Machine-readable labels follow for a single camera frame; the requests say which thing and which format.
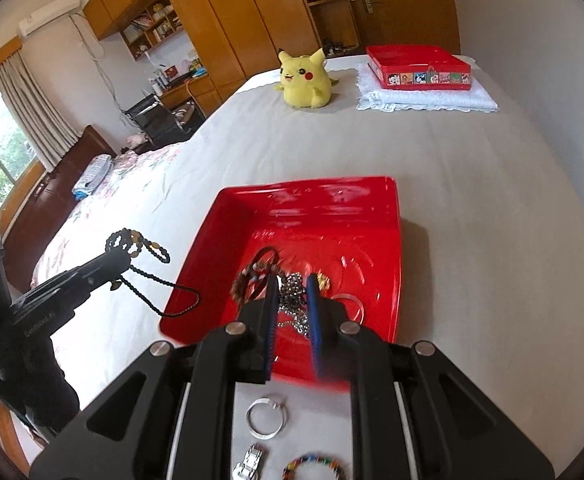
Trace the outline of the dark wooden headboard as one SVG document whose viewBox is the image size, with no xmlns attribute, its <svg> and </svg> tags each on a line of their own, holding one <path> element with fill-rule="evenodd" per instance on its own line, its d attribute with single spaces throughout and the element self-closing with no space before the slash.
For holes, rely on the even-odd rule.
<svg viewBox="0 0 584 480">
<path fill-rule="evenodd" d="M 6 277 L 14 289 L 30 289 L 34 267 L 77 204 L 72 187 L 91 160 L 101 154 L 115 152 L 98 131 L 86 126 L 79 141 L 26 199 L 3 242 Z"/>
</svg>

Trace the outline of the blue white folded cloth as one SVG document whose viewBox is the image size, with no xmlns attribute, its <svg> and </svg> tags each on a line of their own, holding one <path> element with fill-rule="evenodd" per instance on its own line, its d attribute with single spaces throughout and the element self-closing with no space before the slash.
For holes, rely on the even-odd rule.
<svg viewBox="0 0 584 480">
<path fill-rule="evenodd" d="M 113 157 L 109 154 L 96 155 L 71 189 L 75 200 L 80 202 L 92 195 L 113 166 Z"/>
</svg>

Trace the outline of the floral pink bedsheet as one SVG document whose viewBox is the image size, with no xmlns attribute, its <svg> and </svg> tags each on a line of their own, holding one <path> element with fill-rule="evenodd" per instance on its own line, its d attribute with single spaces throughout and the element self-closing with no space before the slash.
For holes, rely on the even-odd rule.
<svg viewBox="0 0 584 480">
<path fill-rule="evenodd" d="M 104 252 L 106 238 L 124 228 L 173 246 L 168 226 L 176 199 L 173 185 L 185 151 L 183 142 L 138 155 L 117 157 L 96 190 L 79 202 L 34 266 L 30 284 L 40 285 L 60 272 Z"/>
</svg>

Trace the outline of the beige window curtain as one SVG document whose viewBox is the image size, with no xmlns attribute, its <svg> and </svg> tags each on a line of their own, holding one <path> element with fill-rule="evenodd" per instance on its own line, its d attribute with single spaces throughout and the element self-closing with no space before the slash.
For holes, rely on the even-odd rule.
<svg viewBox="0 0 584 480">
<path fill-rule="evenodd" d="M 0 92 L 46 171 L 53 171 L 80 133 L 45 94 L 17 50 L 0 63 Z"/>
</svg>

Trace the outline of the red plastic tray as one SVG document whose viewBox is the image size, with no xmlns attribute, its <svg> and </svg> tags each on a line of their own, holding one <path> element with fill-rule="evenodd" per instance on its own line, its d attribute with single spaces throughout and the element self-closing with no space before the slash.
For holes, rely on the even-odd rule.
<svg viewBox="0 0 584 480">
<path fill-rule="evenodd" d="M 394 341 L 399 317 L 401 235 L 390 177 L 289 181 L 224 188 L 194 237 L 159 330 L 195 344 L 237 317 L 230 290 L 261 248 L 274 247 L 286 273 L 325 275 L 323 296 L 352 294 L 363 326 Z"/>
</svg>

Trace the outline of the black office chair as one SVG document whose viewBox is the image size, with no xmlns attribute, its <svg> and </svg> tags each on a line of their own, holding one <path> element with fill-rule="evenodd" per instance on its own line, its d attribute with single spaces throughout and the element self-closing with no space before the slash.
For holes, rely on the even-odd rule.
<svg viewBox="0 0 584 480">
<path fill-rule="evenodd" d="M 190 140 L 205 120 L 192 100 L 177 110 L 170 110 L 155 94 L 146 96 L 125 110 L 124 116 L 149 138 L 152 148 L 165 148 L 170 144 Z"/>
</svg>

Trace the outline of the wooden desk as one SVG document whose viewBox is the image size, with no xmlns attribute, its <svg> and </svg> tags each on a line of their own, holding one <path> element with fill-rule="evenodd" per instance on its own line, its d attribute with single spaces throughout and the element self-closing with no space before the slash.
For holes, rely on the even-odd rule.
<svg viewBox="0 0 584 480">
<path fill-rule="evenodd" d="M 161 101 L 170 110 L 177 110 L 185 102 L 192 101 L 201 113 L 208 117 L 222 104 L 222 99 L 208 75 L 187 79 L 180 86 L 165 91 Z"/>
</svg>

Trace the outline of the white air conditioner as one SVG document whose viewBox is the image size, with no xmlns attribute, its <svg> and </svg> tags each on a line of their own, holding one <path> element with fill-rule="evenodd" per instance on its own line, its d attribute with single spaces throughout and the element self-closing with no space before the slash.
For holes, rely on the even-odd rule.
<svg viewBox="0 0 584 480">
<path fill-rule="evenodd" d="M 80 8 L 80 0 L 54 0 L 20 20 L 17 24 L 18 36 L 25 39 L 45 25 Z"/>
</svg>

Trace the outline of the white folded towel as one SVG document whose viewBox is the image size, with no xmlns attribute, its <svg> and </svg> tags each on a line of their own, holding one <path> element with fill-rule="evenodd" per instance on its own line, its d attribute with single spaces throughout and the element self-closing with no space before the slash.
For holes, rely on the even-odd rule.
<svg viewBox="0 0 584 480">
<path fill-rule="evenodd" d="M 472 77 L 468 91 L 386 90 L 381 87 L 368 64 L 359 64 L 357 88 L 360 92 L 358 110 L 378 110 L 385 113 L 399 110 L 493 113 L 499 110 L 498 104 L 475 77 Z"/>
</svg>

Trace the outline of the yellow Pikachu plush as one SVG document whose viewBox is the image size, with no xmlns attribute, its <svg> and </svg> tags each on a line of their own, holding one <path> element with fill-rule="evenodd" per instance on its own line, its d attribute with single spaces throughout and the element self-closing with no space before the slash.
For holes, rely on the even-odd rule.
<svg viewBox="0 0 584 480">
<path fill-rule="evenodd" d="M 280 82 L 275 90 L 294 108 L 321 108 L 332 99 L 332 88 L 339 81 L 330 77 L 325 69 L 324 50 L 311 55 L 292 56 L 282 49 L 278 52 Z"/>
</svg>

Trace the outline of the wooden wardrobe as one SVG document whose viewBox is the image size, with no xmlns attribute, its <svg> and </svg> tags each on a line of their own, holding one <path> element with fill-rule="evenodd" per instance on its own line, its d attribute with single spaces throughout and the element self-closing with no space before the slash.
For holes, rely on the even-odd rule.
<svg viewBox="0 0 584 480">
<path fill-rule="evenodd" d="M 120 34 L 153 0 L 88 0 L 98 39 Z M 324 48 L 330 58 L 360 46 L 349 0 L 170 0 L 222 103 L 249 77 L 291 55 Z"/>
</svg>

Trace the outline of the red decorated tin box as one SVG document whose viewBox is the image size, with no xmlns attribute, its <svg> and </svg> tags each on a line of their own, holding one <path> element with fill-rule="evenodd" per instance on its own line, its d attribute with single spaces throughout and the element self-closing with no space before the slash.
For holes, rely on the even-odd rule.
<svg viewBox="0 0 584 480">
<path fill-rule="evenodd" d="M 367 48 L 369 66 L 386 90 L 469 91 L 472 68 L 469 63 L 440 47 L 389 44 Z"/>
</svg>

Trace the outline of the wooden door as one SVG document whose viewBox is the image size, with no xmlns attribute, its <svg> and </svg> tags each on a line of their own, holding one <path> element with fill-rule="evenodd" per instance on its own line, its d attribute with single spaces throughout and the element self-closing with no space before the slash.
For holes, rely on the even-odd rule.
<svg viewBox="0 0 584 480">
<path fill-rule="evenodd" d="M 426 44 L 461 51 L 455 0 L 356 0 L 353 6 L 366 47 Z"/>
</svg>

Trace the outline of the wooden wall bookshelf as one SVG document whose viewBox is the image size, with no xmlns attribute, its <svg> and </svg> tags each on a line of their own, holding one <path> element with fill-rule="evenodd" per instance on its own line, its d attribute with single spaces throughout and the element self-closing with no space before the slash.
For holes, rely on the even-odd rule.
<svg viewBox="0 0 584 480">
<path fill-rule="evenodd" d="M 170 37 L 183 32 L 180 18 L 170 0 L 153 0 L 122 29 L 132 58 L 139 60 Z"/>
</svg>

